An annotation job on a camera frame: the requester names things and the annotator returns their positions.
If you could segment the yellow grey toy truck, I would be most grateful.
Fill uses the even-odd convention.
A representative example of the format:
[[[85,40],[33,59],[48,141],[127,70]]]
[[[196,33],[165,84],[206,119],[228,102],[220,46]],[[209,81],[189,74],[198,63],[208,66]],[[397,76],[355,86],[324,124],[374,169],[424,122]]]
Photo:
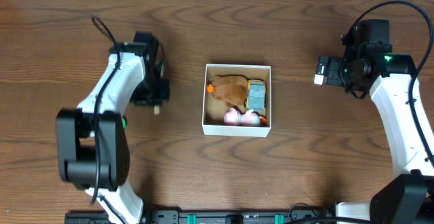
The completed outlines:
[[[253,111],[263,111],[266,105],[266,84],[259,79],[248,80],[248,96],[244,107]]]

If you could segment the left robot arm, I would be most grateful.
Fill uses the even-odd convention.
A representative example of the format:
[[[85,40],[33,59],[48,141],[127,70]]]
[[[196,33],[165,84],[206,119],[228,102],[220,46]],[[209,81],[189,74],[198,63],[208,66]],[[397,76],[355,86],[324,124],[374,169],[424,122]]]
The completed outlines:
[[[84,190],[102,212],[69,212],[65,223],[149,223],[144,201],[127,179],[130,150],[124,116],[129,104],[155,114],[170,98],[163,77],[164,51],[152,33],[137,32],[131,42],[109,50],[102,77],[75,109],[56,117],[60,178]]]

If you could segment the pink duck toy with hat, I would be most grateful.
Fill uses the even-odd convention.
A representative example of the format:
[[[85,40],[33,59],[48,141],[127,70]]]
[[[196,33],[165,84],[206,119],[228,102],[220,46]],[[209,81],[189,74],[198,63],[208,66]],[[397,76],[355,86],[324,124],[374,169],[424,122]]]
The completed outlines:
[[[238,109],[233,107],[224,114],[223,122],[227,126],[259,127],[266,125],[267,119],[259,115],[253,109],[241,113]]]

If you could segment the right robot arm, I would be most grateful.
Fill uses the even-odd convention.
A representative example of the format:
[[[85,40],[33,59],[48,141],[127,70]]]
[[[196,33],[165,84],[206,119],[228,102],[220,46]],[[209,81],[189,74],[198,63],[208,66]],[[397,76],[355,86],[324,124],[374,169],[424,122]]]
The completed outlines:
[[[371,223],[432,223],[433,166],[418,127],[433,146],[416,67],[408,54],[392,52],[388,20],[359,21],[341,38],[343,57],[320,56],[314,82],[339,86],[362,99],[370,96],[380,114],[393,161],[394,179],[369,202],[341,202],[337,217]]]

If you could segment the brown plush with orange top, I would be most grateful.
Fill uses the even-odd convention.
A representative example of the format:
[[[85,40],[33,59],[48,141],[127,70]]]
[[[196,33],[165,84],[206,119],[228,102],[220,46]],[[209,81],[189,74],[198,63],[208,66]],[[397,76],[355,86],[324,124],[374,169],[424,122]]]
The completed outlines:
[[[217,75],[206,86],[206,92],[216,100],[242,106],[248,97],[248,79],[240,75]]]

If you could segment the green round spinner toy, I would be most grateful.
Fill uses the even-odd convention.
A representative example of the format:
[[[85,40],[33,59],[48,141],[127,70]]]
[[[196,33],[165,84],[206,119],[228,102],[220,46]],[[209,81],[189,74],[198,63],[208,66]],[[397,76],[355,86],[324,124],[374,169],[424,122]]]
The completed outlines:
[[[122,117],[122,123],[123,123],[123,128],[126,129],[127,128],[127,117],[124,115]]]

